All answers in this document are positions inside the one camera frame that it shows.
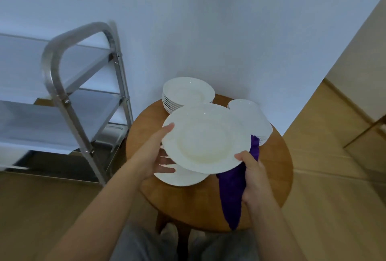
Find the person's left hand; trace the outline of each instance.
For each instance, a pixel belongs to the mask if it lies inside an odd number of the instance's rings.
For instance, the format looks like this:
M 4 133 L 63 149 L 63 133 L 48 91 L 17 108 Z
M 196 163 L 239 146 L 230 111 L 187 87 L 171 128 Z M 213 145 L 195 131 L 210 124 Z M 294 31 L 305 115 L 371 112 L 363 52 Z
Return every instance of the person's left hand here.
M 173 128 L 174 123 L 170 123 L 155 132 L 128 161 L 128 164 L 135 165 L 142 180 L 155 172 L 172 173 L 176 171 L 171 167 L 160 166 L 160 164 L 175 164 L 171 159 L 162 157 L 167 154 L 164 149 L 160 148 L 161 140 Z

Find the purple cloth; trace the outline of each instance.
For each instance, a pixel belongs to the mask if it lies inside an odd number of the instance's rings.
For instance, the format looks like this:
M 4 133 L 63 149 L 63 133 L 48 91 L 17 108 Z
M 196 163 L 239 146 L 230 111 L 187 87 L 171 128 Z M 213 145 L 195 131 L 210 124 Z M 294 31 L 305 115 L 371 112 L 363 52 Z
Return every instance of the purple cloth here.
M 254 159 L 259 159 L 259 138 L 251 135 L 250 154 Z M 245 163 L 242 162 L 230 171 L 217 174 L 220 186 L 220 199 L 222 212 L 231 230 L 239 225 L 241 216 L 241 197 L 244 193 Z

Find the wooden tabletop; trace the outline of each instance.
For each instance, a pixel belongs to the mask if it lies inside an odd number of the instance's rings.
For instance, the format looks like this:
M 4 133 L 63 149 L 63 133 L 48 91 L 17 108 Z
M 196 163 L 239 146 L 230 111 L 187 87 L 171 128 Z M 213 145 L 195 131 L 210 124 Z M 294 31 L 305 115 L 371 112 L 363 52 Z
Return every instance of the wooden tabletop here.
M 229 97 L 216 94 L 213 103 L 226 107 L 231 100 Z M 168 115 L 162 101 L 159 100 L 137 117 L 126 141 L 128 159 L 162 127 Z M 275 127 L 267 142 L 260 147 L 260 160 L 266 167 L 273 194 L 278 204 L 282 206 L 291 191 L 293 165 L 287 145 Z M 215 175 L 210 175 L 202 182 L 188 187 L 171 186 L 152 176 L 143 181 L 141 192 L 157 210 L 192 228 L 210 232 L 230 231 L 222 213 L 219 181 Z M 248 211 L 242 204 L 237 229 L 246 229 L 250 226 Z

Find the person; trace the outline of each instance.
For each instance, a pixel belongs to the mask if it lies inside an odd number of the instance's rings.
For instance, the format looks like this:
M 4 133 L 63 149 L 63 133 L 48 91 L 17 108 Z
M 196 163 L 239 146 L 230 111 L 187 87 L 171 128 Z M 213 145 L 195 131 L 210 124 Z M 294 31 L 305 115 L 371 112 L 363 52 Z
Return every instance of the person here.
M 175 171 L 172 167 L 160 165 L 169 160 L 161 156 L 161 140 L 173 127 L 171 123 L 154 133 L 115 173 L 47 255 L 47 261 L 178 259 L 178 233 L 173 224 L 167 224 L 160 235 L 126 225 L 142 180 L 155 172 Z M 190 242 L 189 259 L 306 260 L 273 196 L 263 164 L 247 151 L 235 157 L 247 166 L 247 186 L 242 200 L 248 207 L 253 233 L 250 230 L 236 231 L 212 239 L 205 238 L 203 232 L 198 233 L 199 237 Z

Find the person's leg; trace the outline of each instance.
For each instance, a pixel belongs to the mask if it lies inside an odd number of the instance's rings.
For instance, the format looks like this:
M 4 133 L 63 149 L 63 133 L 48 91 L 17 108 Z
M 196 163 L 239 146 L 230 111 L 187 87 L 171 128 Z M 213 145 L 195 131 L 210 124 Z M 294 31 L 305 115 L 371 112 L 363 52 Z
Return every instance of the person's leg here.
M 258 260 L 258 251 L 252 230 L 239 230 L 197 239 L 190 245 L 190 261 Z
M 161 235 L 149 233 L 135 224 L 127 224 L 110 261 L 177 261 L 176 237 L 178 242 L 177 229 L 171 224 L 167 224 Z

